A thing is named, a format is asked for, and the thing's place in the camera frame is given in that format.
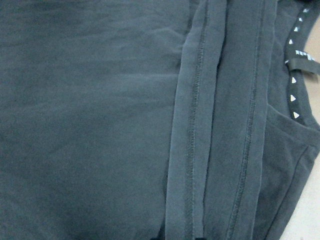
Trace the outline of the black graphic t-shirt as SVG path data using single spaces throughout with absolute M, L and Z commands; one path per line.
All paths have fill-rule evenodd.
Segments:
M 3 240 L 278 240 L 320 152 L 317 0 L 3 0 Z

